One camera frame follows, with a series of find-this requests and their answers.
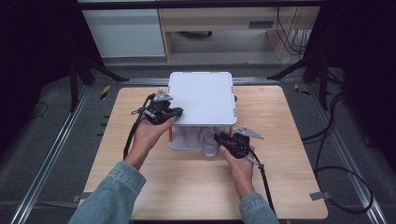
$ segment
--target white lid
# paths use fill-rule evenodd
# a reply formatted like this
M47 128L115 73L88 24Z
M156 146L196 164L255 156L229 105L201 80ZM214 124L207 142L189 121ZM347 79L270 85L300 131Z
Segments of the white lid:
M171 108L183 108L175 126L223 127L236 123L233 78L228 72L174 72Z

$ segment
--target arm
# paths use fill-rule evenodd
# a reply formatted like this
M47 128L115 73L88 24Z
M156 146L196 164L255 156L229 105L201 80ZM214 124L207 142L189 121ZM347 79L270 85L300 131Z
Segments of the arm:
M230 164L235 190L240 200L239 211L244 222L246 224L279 223L268 203L254 191L253 163L246 159L234 158L224 146L220 146L219 150Z
M124 161L120 161L98 188L76 210L69 223L128 223L134 202L146 179L139 169L175 118L161 125L142 120L134 134L134 143Z

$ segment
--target denim sleeve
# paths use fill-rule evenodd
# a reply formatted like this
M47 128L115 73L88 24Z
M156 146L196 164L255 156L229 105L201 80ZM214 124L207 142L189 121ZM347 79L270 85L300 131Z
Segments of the denim sleeve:
M128 223L134 201L145 183L139 171L120 161L76 210L69 223Z
M279 224L273 210L260 193L249 193L239 204L239 211L245 224Z

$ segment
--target wooden tabletop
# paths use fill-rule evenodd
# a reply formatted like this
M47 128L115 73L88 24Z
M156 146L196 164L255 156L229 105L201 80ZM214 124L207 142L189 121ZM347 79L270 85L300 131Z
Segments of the wooden tabletop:
M157 90L120 90L84 192L93 192L121 161L136 119L131 112ZM234 93L238 97L235 127L246 125L264 136L263 140L251 138L250 144L265 165L277 217L325 218L328 215L325 203L312 201L309 196L319 191L318 184L282 89L278 86L236 86ZM221 155L209 159L200 151L174 151L169 148L168 133L165 133L140 171L148 182L136 200L132 219L241 218L230 169ZM257 167L253 178L255 190L266 197Z

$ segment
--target gray carpet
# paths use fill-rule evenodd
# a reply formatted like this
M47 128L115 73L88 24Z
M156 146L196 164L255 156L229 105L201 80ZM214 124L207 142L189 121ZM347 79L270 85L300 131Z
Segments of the gray carpet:
M125 77L169 77L174 71L227 71L233 77L267 77L274 75L284 65L202 65L202 66L137 66L132 68L110 68ZM92 167L96 151L100 145L101 133L110 115L118 90L125 87L107 77L96 74L96 82L91 87L88 99L78 116L63 150L50 173L46 185L42 189L39 201L70 202L71 197L80 194L85 186ZM295 119L301 137L307 137L325 127L324 120L315 105L312 96L305 96L293 88L295 80L302 86L301 71L293 73L278 85L285 92L290 110ZM103 87L111 85L105 100L100 100ZM7 155L7 163L1 164L0 202L20 201L34 181L42 162L46 158L58 132L61 130L70 107L68 78L63 78L46 86L41 94L41 102L49 109L42 117L30 119L16 136ZM340 91L337 86L329 84L332 93L328 101ZM37 104L33 115L45 110L43 104ZM350 153L363 172L375 198L380 204L389 223L396 223L396 175L388 166L380 150L364 145L364 135L358 122L351 113L348 104L339 103L335 109L335 123ZM318 153L319 143L304 145L312 166ZM333 146L332 139L326 139L319 165L342 166L340 156ZM325 171L319 174L320 185L329 191L333 199L343 206L352 209L362 208L361 200L354 190L349 177L345 173ZM329 216L324 220L293 220L292 223L371 223L365 214L353 215L341 211L326 202ZM8 223L16 206L0 208L0 223ZM27 223L66 223L74 209L57 207L35 207L27 219Z

